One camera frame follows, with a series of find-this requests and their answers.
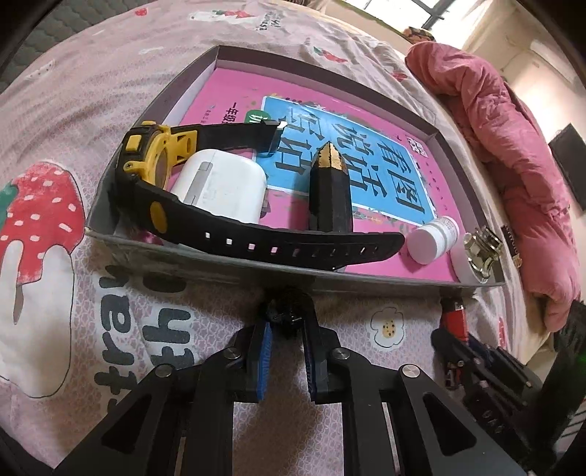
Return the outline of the white earbuds case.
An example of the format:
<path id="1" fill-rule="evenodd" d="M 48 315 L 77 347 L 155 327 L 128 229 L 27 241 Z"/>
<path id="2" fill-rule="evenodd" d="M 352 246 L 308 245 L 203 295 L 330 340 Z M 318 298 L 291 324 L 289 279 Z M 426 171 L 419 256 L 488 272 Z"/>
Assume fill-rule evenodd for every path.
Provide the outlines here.
<path id="1" fill-rule="evenodd" d="M 184 204 L 213 215 L 257 224 L 266 183 L 265 172 L 255 161 L 205 149 L 185 162 L 170 192 Z"/>

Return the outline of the pink strawberry print bedsheet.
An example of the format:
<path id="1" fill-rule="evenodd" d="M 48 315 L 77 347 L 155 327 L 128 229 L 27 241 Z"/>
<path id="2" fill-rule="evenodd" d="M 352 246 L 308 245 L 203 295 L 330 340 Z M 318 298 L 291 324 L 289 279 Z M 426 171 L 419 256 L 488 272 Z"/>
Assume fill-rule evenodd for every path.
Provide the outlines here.
<path id="1" fill-rule="evenodd" d="M 395 209 L 483 214 L 391 46 L 157 1 L 1 96 L 1 449 L 52 475 L 519 475 L 443 387 Z"/>

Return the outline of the wall mounted television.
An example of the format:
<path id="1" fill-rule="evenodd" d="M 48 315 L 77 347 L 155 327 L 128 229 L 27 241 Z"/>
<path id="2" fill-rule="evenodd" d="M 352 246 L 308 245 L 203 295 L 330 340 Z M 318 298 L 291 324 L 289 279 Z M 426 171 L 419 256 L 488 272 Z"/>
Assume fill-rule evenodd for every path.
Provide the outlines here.
<path id="1" fill-rule="evenodd" d="M 586 145 L 572 124 L 568 124 L 550 142 L 549 148 L 576 202 L 585 210 Z"/>

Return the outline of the red lighter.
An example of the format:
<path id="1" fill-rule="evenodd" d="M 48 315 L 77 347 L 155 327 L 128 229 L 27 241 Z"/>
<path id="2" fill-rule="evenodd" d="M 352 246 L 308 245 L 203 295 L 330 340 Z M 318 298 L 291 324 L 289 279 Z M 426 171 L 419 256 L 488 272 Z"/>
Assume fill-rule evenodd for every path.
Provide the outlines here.
<path id="1" fill-rule="evenodd" d="M 460 297 L 442 297 L 440 299 L 442 315 L 440 326 L 446 328 L 460 341 L 469 341 L 466 308 Z"/>

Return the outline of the grey quilted headboard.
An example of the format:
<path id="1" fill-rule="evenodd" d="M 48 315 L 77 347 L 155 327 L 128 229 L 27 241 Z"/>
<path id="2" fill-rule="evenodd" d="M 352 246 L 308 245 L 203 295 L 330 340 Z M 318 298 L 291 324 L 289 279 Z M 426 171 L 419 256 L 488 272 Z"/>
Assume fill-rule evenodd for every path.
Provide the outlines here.
<path id="1" fill-rule="evenodd" d="M 143 0 L 57 1 L 56 6 L 25 36 L 15 52 L 9 54 L 8 62 L 1 67 L 1 91 L 4 92 L 35 59 L 60 42 L 106 19 L 137 10 L 146 4 L 148 1 Z"/>

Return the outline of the black framed window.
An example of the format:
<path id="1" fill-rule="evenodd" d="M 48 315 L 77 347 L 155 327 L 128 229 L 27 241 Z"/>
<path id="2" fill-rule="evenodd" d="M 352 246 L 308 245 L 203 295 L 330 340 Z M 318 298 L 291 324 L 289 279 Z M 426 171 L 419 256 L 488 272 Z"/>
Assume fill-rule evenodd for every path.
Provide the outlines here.
<path id="1" fill-rule="evenodd" d="M 481 1 L 419 1 L 419 0 L 363 0 L 344 1 L 360 13 L 381 20 L 393 29 L 403 31 L 407 27 L 438 33 L 441 29 L 455 26 L 473 11 Z"/>

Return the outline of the black gold lipstick tube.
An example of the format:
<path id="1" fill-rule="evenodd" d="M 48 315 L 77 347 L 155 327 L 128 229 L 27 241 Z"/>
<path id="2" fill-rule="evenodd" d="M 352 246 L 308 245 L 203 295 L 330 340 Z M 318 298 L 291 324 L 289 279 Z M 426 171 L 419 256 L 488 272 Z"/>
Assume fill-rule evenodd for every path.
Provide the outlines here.
<path id="1" fill-rule="evenodd" d="M 319 148 L 309 178 L 309 229 L 352 233 L 350 177 L 344 157 L 332 142 Z"/>

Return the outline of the black key fob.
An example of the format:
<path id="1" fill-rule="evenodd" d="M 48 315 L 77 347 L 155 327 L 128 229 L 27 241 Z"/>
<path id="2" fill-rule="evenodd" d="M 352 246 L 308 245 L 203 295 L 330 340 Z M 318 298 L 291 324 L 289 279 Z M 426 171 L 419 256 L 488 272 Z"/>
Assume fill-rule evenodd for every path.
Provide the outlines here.
<path id="1" fill-rule="evenodd" d="M 257 318 L 266 321 L 280 339 L 294 339 L 319 329 L 315 304 L 303 287 L 286 280 L 269 280 L 262 285 Z"/>

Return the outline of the black mattress brand label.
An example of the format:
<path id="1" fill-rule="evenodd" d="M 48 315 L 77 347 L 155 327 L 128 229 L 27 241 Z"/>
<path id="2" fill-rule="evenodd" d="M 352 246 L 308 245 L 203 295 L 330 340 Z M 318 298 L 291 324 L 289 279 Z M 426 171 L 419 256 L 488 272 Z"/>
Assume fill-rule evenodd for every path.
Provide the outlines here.
<path id="1" fill-rule="evenodd" d="M 512 229 L 509 228 L 508 225 L 503 225 L 501 227 L 502 235 L 504 235 L 505 243 L 508 246 L 508 252 L 511 255 L 513 264 L 517 269 L 522 267 L 522 257 L 519 253 L 519 248 L 516 246 L 515 237 L 513 236 Z"/>

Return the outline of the pink and blue book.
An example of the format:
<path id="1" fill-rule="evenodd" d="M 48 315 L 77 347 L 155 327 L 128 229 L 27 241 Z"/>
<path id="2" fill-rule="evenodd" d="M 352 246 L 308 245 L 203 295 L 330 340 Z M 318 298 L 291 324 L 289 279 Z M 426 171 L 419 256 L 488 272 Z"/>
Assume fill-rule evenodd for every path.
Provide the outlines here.
<path id="1" fill-rule="evenodd" d="M 240 124 L 278 120 L 275 152 L 223 153 L 202 146 L 195 158 L 155 182 L 220 216 L 297 231 L 409 235 L 442 217 L 462 219 L 435 155 L 412 133 L 315 89 L 259 73 L 219 67 L 180 102 L 176 122 Z"/>

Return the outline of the yellow black wrist watch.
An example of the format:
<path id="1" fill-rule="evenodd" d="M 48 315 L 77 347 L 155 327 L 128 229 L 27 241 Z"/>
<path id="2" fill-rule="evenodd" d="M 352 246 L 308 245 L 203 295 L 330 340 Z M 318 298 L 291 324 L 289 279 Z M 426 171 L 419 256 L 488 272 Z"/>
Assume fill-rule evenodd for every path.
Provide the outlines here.
<path id="1" fill-rule="evenodd" d="M 260 225 L 267 177 L 240 151 L 272 155 L 286 128 L 267 119 L 174 127 L 144 121 L 119 148 L 116 203 L 162 240 L 218 256 L 334 271 L 396 255 L 402 234 L 353 229 L 348 168 L 332 144 L 311 163 L 307 229 Z"/>

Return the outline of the white pill bottle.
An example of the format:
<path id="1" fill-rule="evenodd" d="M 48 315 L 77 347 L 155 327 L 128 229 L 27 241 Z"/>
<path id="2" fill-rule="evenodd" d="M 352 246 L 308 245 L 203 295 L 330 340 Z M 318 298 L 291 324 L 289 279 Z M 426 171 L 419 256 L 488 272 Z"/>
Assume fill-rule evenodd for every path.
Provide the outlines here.
<path id="1" fill-rule="evenodd" d="M 406 237 L 410 257 L 428 265 L 450 251 L 460 236 L 460 227 L 450 216 L 440 216 L 411 231 Z"/>

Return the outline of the pink rolled quilt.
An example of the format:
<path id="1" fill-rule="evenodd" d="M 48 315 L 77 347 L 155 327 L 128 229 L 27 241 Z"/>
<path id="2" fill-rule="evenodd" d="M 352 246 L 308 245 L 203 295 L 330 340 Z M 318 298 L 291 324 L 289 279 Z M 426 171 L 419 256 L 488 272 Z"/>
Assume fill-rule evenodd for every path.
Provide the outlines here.
<path id="1" fill-rule="evenodd" d="M 439 42 L 419 42 L 405 58 L 437 95 L 485 164 L 522 258 L 522 284 L 545 299 L 550 332 L 581 297 L 580 263 L 569 192 L 530 110 L 491 63 Z"/>

